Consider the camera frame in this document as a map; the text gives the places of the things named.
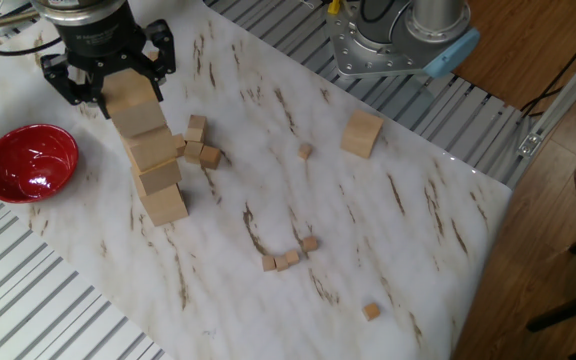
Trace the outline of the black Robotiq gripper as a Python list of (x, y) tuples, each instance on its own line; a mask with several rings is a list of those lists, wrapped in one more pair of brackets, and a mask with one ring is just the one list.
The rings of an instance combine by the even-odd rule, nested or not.
[[(163, 100), (160, 84), (177, 70), (174, 37), (165, 20), (154, 21), (143, 33), (128, 2), (53, 2), (52, 23), (70, 52), (44, 55), (40, 65), (44, 78), (71, 105), (96, 105), (109, 119), (102, 89), (112, 67), (102, 58), (123, 56), (138, 72), (145, 69), (157, 100)], [(146, 40), (158, 50), (155, 60), (142, 52)], [(70, 68), (84, 74), (83, 83), (70, 77)]]

